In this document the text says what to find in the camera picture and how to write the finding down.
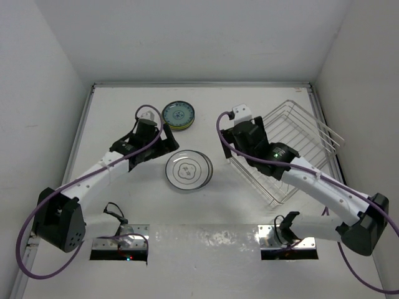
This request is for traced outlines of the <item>dark green patterned plate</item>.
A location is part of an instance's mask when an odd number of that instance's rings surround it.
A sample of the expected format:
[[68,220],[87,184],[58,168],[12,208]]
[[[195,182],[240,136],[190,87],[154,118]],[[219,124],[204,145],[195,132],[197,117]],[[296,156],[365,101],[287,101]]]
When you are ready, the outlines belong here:
[[165,123],[174,127],[189,125],[195,119],[195,109],[184,101],[175,101],[167,104],[162,111]]

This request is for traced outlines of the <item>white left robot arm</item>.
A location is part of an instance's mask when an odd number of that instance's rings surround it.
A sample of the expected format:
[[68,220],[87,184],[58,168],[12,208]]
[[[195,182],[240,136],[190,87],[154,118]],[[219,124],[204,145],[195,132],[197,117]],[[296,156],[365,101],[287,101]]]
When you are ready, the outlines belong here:
[[98,196],[117,178],[137,165],[179,148],[170,127],[147,119],[136,121],[133,131],[120,138],[106,154],[75,181],[58,191],[43,190],[34,217],[35,235],[68,253],[87,239],[114,237],[126,218],[107,212]]

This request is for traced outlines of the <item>white plate black rim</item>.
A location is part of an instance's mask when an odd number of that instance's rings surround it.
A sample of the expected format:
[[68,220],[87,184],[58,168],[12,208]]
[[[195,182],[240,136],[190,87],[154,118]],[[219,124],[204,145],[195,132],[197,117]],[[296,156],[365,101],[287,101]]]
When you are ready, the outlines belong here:
[[165,175],[175,188],[193,191],[202,188],[208,175],[208,165],[199,151],[181,150],[166,162]]

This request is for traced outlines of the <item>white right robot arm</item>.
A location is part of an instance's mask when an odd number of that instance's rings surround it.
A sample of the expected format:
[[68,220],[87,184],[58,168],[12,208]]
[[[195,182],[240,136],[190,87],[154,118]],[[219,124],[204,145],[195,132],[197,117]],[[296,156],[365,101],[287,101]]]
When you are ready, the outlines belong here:
[[298,211],[288,213],[274,227],[275,238],[282,245],[315,237],[341,242],[359,255],[373,253],[388,222],[386,196],[359,193],[311,165],[295,149],[269,142],[261,117],[217,132],[226,154],[235,152],[261,174],[296,187],[336,215],[311,220]]

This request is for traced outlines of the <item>white plate orange sunburst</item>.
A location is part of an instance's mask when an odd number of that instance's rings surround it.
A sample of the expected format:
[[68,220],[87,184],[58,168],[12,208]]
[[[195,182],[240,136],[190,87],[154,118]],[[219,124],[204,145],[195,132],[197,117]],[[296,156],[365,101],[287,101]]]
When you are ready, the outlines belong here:
[[211,181],[211,178],[213,177],[214,168],[213,168],[213,164],[212,164],[211,160],[204,153],[200,153],[200,155],[206,160],[206,163],[208,165],[207,178],[206,178],[205,182],[201,185],[201,187],[205,187]]

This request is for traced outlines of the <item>lime green plate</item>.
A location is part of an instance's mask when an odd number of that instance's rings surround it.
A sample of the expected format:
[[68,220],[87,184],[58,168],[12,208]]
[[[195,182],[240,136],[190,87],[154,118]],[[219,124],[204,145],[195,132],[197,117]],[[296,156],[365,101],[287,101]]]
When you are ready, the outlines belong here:
[[188,129],[193,123],[194,123],[194,120],[192,120],[189,123],[182,125],[182,126],[173,126],[173,125],[169,124],[169,127],[174,131],[183,131],[183,130]]

